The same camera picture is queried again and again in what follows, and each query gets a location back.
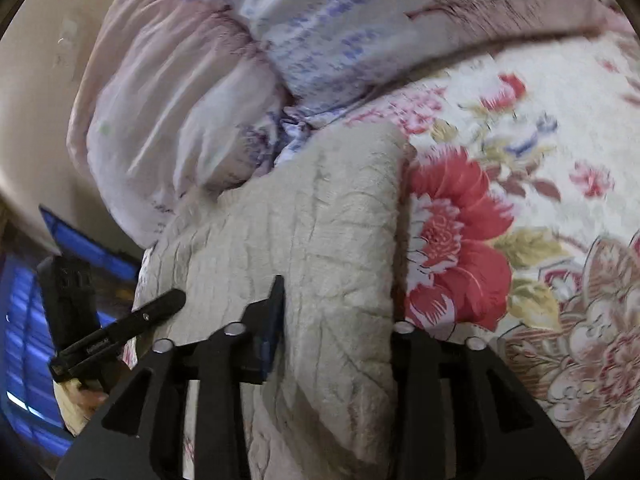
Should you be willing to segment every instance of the black plastic bracket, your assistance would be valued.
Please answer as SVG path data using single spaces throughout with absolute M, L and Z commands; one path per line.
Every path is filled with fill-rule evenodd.
M 129 339 L 146 332 L 176 314 L 186 295 L 172 288 L 127 317 L 76 341 L 59 351 L 49 362 L 49 370 L 57 383 L 72 378 L 93 379 L 100 375 L 101 364 L 116 358 Z
M 399 406 L 390 478 L 584 480 L 582 466 L 558 429 L 481 340 L 475 338 L 473 349 L 437 341 L 407 322 L 396 327 L 392 365 Z M 450 423 L 455 450 L 447 463 Z
M 284 306 L 284 279 L 276 276 L 266 300 L 207 340 L 178 347 L 156 341 L 76 438 L 56 478 L 181 479 L 188 382 L 199 380 L 196 480 L 249 479 L 239 387 L 262 384 L 270 373 Z

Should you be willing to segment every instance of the window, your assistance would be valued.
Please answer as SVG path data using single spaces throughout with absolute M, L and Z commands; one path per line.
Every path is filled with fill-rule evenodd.
M 54 348 L 34 270 L 7 256 L 0 276 L 0 406 L 16 433 L 62 456 L 72 442 L 53 394 L 49 359 Z M 114 321 L 98 313 L 101 325 Z

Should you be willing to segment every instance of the blanket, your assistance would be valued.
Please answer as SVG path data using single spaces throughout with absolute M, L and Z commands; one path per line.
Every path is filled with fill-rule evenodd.
M 403 146 L 391 124 L 326 131 L 289 164 L 216 202 L 190 194 L 146 256 L 136 304 L 174 286 L 187 302 L 138 352 L 153 338 L 207 338 L 284 276 L 280 360 L 266 384 L 242 389 L 254 479 L 385 477 Z
M 640 405 L 640 45 L 606 34 L 479 56 L 347 118 L 417 156 L 400 315 L 482 338 L 592 473 Z
M 634 174 L 640 135 L 637 41 L 607 34 L 592 40 L 528 45 L 443 70 L 430 67 L 429 75 L 424 74 L 414 72 L 413 82 L 351 114 L 339 140 L 339 125 L 321 130 L 312 138 L 309 152 L 302 150 L 265 177 L 281 182 L 287 190 L 260 180 L 250 182 L 250 189 L 264 186 L 259 205 L 228 208 L 227 204 L 236 203 L 231 197 L 255 192 L 244 188 L 230 192 L 228 198 L 223 195 L 219 205 L 194 197 L 147 255 L 136 304 L 173 285 L 184 287 L 193 298 L 189 302 L 196 303 L 156 334 L 179 342 L 206 337 L 238 318 L 245 304 L 263 298 L 273 274 L 282 270 L 272 262 L 284 258 L 295 276 L 307 274 L 318 258 L 331 263 L 323 271 L 325 276 L 307 274 L 291 282 L 301 288 L 291 289 L 294 297 L 289 299 L 294 303 L 287 304 L 287 309 L 302 315 L 287 317 L 287 333 L 304 339 L 288 338 L 287 342 L 315 350 L 284 359 L 280 365 L 284 370 L 279 368 L 276 377 L 286 376 L 292 367 L 295 371 L 289 373 L 303 385 L 305 394 L 298 396 L 302 400 L 293 401 L 292 390 L 269 385 L 245 390 L 255 478 L 346 478 L 350 474 L 375 478 L 383 470 L 387 417 L 393 405 L 392 384 L 385 382 L 388 368 L 383 365 L 388 359 L 386 336 L 391 323 L 383 293 L 390 287 L 394 253 L 400 285 L 396 316 L 441 339 L 464 342 L 479 337 L 488 342 L 548 413 L 586 473 L 607 457 L 640 404 L 635 372 L 640 355 L 640 235 L 636 234 L 640 225 Z M 402 158 L 401 139 L 380 139 L 389 121 L 415 149 L 401 190 L 383 186 Z M 366 128 L 382 130 L 367 132 Z M 336 150 L 322 148 L 326 142 L 334 142 Z M 337 173 L 318 168 L 335 168 L 338 163 L 360 167 L 362 175 L 369 175 L 352 179 L 353 192 L 346 194 L 368 197 L 372 209 L 336 207 L 334 200 L 339 197 L 332 192 L 321 198 L 319 205 L 326 212 L 322 222 L 332 226 L 331 236 L 322 236 L 322 246 L 315 244 L 320 239 L 318 228 L 308 226 L 306 214 L 285 222 L 289 234 L 276 243 L 274 235 L 283 232 L 283 225 L 265 223 L 266 213 L 248 220 L 245 211 L 253 208 L 291 211 L 292 201 L 309 196 L 301 189 L 313 187 L 315 178 L 325 190 L 337 185 Z M 369 167 L 365 170 L 362 164 Z M 289 171 L 296 176 L 308 171 L 315 177 L 287 180 Z M 391 181 L 398 183 L 394 175 L 389 186 Z M 400 213 L 398 247 L 389 231 L 395 217 L 386 211 L 395 200 Z M 383 204 L 384 214 L 380 210 L 382 216 L 372 216 Z M 371 239 L 351 241 L 351 229 L 359 230 L 371 218 L 378 218 L 378 227 L 366 231 Z M 221 240 L 221 224 L 226 226 L 223 230 L 237 230 L 239 241 Z M 230 252 L 235 243 L 249 240 L 254 230 L 261 233 L 251 238 L 255 246 Z M 351 253 L 353 243 L 359 245 Z M 329 257 L 321 256 L 320 249 Z M 331 256 L 332 251 L 353 255 L 350 272 L 344 272 L 345 259 Z M 259 291 L 248 286 L 244 271 L 238 278 L 226 279 L 236 272 L 237 261 L 247 268 L 269 269 Z M 334 270 L 344 276 L 338 277 Z M 226 281 L 220 282 L 217 273 Z M 367 294 L 350 282 L 356 275 L 357 280 L 365 276 L 372 280 Z M 317 287 L 311 296 L 305 296 L 307 283 Z M 229 310 L 227 298 L 238 294 Z M 331 323 L 330 332 L 322 320 L 333 317 L 326 318 L 322 306 L 356 298 L 366 318 L 359 317 L 363 314 L 354 307 L 348 319 L 355 324 L 341 319 L 344 325 Z M 379 314 L 382 330 L 369 318 Z M 367 323 L 360 324 L 362 319 Z M 299 332 L 299 323 L 305 324 L 305 331 Z M 330 340 L 326 350 L 321 345 L 318 352 L 318 331 L 322 339 L 337 336 L 337 340 Z M 375 350 L 370 348 L 374 340 L 380 343 Z M 327 359 L 349 354 L 351 350 L 341 353 L 345 348 L 363 353 L 347 365 L 342 358 Z M 127 353 L 133 364 L 132 346 Z M 358 364 L 361 358 L 366 365 Z M 302 373 L 305 364 L 319 371 L 318 382 Z M 340 381 L 343 389 L 325 382 L 328 375 Z M 370 378 L 382 387 L 364 388 Z M 366 399 L 364 395 L 369 394 L 373 397 Z M 280 395 L 289 400 L 281 400 Z M 328 415 L 332 410 L 336 419 Z M 289 433 L 287 428 L 297 416 L 303 427 Z M 351 420 L 358 422 L 352 426 Z M 317 438 L 308 439 L 307 424 L 318 428 L 311 431 Z M 371 464 L 377 467 L 369 469 Z
M 285 92 L 221 0 L 115 0 L 69 121 L 76 167 L 144 248 L 193 186 L 249 179 L 276 143 Z

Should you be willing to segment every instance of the wall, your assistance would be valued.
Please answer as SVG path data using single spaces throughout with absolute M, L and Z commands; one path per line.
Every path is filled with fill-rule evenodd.
M 115 224 L 66 152 L 79 79 L 113 0 L 26 0 L 0 40 L 0 195 L 28 234 L 52 246 L 38 204 L 114 250 L 140 249 Z M 63 19 L 81 16 L 75 77 L 54 68 Z

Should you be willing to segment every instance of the floral bedspread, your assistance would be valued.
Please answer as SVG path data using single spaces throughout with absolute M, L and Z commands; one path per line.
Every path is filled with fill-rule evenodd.
M 404 316 L 487 341 L 590 474 L 640 404 L 640 46 L 481 56 L 360 108 L 416 149 Z

